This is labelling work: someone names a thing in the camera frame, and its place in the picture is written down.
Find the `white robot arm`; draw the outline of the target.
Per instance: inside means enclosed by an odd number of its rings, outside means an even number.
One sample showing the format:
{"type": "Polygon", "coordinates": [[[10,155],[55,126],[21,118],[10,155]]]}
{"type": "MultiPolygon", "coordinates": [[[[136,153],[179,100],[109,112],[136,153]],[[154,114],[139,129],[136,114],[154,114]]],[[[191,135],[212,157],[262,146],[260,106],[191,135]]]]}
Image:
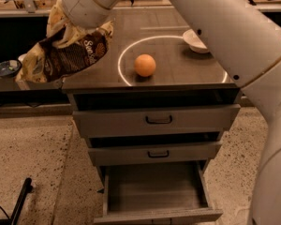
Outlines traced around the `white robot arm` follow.
{"type": "Polygon", "coordinates": [[[247,225],[281,225],[281,28],[246,0],[170,2],[268,124],[247,225]]]}

